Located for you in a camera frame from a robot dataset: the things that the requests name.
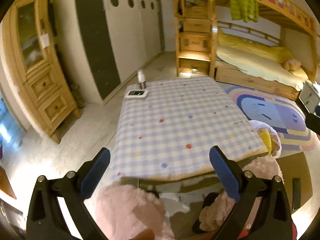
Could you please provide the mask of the yellow bed quilt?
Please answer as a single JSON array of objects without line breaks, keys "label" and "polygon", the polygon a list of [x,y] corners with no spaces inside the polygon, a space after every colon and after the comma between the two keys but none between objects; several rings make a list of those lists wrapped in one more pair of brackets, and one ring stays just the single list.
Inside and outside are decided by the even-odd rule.
[{"label": "yellow bed quilt", "polygon": [[277,81],[297,91],[302,90],[304,82],[309,79],[302,66],[296,72],[289,72],[282,67],[285,61],[296,59],[285,47],[249,42],[242,37],[224,33],[221,29],[218,31],[217,43],[217,57],[247,75]]}]

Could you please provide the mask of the wooden drawer cabinet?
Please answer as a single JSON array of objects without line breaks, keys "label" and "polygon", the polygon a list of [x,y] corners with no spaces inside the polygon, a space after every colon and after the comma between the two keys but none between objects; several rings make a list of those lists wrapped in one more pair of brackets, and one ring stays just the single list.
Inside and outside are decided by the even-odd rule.
[{"label": "wooden drawer cabinet", "polygon": [[11,84],[42,135],[60,143],[56,130],[79,110],[57,57],[49,0],[15,0],[3,18],[3,47]]}]

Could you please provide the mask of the white brown spray bottle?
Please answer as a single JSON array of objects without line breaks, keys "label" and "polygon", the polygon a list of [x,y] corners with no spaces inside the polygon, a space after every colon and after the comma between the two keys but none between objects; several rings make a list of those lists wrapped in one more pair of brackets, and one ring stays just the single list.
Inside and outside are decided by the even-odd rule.
[{"label": "white brown spray bottle", "polygon": [[138,84],[141,89],[146,89],[146,77],[142,69],[137,71]]}]

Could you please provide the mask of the green puffer jacket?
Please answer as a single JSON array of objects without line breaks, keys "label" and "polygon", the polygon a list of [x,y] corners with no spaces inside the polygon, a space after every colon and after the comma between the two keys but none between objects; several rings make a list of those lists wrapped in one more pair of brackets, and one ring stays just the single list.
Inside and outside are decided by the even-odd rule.
[{"label": "green puffer jacket", "polygon": [[229,0],[229,2],[233,21],[258,22],[259,5],[256,0]]}]

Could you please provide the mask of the pink fluffy slipper left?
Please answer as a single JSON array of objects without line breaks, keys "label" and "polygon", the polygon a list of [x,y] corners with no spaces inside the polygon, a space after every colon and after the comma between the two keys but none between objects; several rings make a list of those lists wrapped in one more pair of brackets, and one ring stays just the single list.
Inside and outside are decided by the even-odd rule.
[{"label": "pink fluffy slipper left", "polygon": [[163,202],[151,192],[131,185],[101,189],[96,223],[108,239],[174,239],[165,221]]}]

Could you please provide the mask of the white wardrobe with round holes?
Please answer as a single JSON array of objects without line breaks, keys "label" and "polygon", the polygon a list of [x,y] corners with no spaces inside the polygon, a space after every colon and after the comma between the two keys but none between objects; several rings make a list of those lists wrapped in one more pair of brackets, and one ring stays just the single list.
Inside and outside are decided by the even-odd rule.
[{"label": "white wardrobe with round holes", "polygon": [[104,0],[120,81],[161,52],[156,0]]}]

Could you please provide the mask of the plush toy on bed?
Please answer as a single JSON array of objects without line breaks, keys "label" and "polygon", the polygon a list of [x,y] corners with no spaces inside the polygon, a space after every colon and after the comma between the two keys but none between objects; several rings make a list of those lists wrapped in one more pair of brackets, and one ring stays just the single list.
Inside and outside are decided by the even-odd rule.
[{"label": "plush toy on bed", "polygon": [[289,59],[283,63],[282,67],[289,72],[296,72],[300,70],[301,65],[298,59]]}]

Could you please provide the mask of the colourful rainbow rug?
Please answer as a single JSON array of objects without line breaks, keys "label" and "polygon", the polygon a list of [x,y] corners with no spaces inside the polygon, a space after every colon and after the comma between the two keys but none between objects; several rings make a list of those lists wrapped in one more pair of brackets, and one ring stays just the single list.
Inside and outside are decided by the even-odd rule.
[{"label": "colourful rainbow rug", "polygon": [[317,135],[307,128],[305,115],[294,101],[242,86],[224,84],[223,88],[249,120],[276,130],[284,151],[315,148]]}]

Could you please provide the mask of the wooden bunk bed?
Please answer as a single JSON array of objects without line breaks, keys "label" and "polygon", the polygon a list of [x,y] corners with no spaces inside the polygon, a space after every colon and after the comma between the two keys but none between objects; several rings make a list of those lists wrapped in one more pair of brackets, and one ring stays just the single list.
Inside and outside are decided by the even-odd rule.
[{"label": "wooden bunk bed", "polygon": [[[259,20],[233,21],[229,0],[215,0],[218,31],[242,37],[244,40],[281,46],[289,49],[302,63],[308,80],[314,82],[318,74],[317,23],[316,20],[291,0],[256,0],[259,5]],[[293,87],[247,75],[216,55],[214,79],[218,82],[240,85],[296,100],[300,91]]]}]

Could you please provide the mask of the blue checkered table cloth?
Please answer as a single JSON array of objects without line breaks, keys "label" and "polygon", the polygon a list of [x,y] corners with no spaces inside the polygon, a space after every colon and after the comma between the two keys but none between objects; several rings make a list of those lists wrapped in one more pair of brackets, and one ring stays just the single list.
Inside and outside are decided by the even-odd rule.
[{"label": "blue checkered table cloth", "polygon": [[124,99],[111,153],[114,181],[175,181],[212,172],[209,151],[233,161],[266,146],[244,113],[210,77],[153,81],[144,99]]}]

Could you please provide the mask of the white digital device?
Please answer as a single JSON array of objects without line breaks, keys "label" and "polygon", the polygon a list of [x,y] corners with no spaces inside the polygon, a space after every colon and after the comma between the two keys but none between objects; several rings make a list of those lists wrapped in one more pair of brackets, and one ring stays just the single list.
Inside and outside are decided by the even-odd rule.
[{"label": "white digital device", "polygon": [[147,98],[149,91],[146,89],[140,89],[140,90],[130,90],[128,91],[124,99],[125,100],[144,100]]}]

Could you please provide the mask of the white trash bag bin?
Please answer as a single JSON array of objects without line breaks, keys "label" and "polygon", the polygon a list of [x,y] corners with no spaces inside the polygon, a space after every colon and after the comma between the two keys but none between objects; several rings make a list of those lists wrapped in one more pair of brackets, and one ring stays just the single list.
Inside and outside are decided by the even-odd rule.
[{"label": "white trash bag bin", "polygon": [[258,133],[260,139],[266,146],[268,155],[271,155],[276,159],[280,158],[282,145],[276,130],[262,121],[249,120],[249,123],[251,124],[253,130]]}]

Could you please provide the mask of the wooden stair drawers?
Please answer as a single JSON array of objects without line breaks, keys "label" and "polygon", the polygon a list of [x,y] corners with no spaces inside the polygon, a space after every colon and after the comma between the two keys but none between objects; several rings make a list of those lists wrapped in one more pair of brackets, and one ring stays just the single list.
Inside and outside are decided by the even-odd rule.
[{"label": "wooden stair drawers", "polygon": [[177,75],[215,77],[217,18],[215,0],[174,0]]}]

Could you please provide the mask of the yellow yarn mop head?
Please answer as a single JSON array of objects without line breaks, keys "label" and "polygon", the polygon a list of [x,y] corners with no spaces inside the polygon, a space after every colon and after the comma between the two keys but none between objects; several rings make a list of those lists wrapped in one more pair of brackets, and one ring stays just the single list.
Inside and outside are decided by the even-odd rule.
[{"label": "yellow yarn mop head", "polygon": [[268,155],[272,154],[272,140],[269,131],[263,130],[258,132],[260,139],[268,150]]}]

